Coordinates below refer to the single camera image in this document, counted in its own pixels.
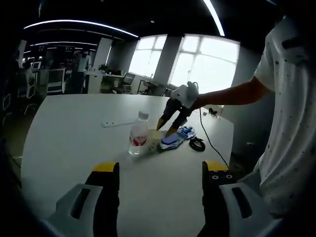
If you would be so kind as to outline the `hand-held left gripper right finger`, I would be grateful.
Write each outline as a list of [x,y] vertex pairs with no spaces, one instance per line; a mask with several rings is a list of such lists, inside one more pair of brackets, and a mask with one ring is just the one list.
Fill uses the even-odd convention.
[[202,163],[205,225],[200,237],[259,237],[274,222],[264,201],[218,161]]

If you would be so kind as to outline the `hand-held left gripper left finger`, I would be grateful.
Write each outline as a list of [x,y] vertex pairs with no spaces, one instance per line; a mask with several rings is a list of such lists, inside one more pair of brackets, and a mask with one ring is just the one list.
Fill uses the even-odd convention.
[[101,163],[57,201],[47,226],[57,237],[116,237],[118,207],[119,163]]

